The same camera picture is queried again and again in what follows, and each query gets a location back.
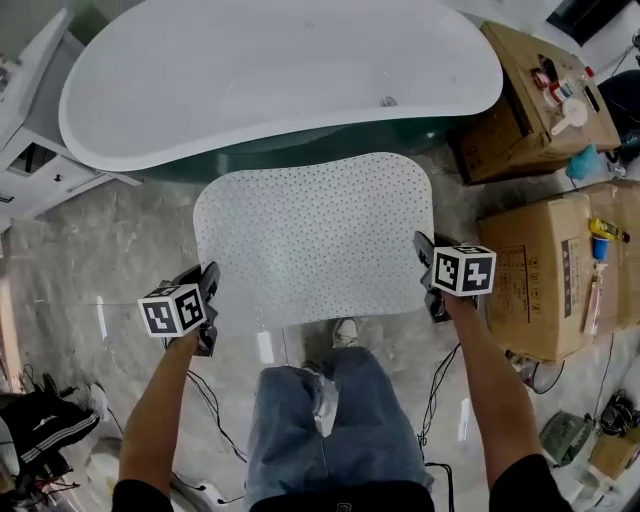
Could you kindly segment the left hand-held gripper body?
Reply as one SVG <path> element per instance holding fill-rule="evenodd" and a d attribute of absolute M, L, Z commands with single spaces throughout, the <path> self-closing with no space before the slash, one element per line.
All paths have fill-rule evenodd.
<path fill-rule="evenodd" d="M 203 299 L 199 286 L 162 284 L 138 300 L 147 334 L 161 338 L 166 346 L 172 341 L 195 332 L 198 345 L 195 356 L 213 355 L 217 330 L 217 312 Z"/>

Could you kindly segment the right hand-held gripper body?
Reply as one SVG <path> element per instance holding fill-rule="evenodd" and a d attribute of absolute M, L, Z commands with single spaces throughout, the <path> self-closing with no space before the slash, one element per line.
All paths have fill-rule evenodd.
<path fill-rule="evenodd" d="M 478 299 L 493 290 L 497 254 L 483 246 L 434 247 L 422 253 L 426 273 L 426 307 L 435 323 L 450 320 L 443 293 L 469 300 L 477 308 Z"/>

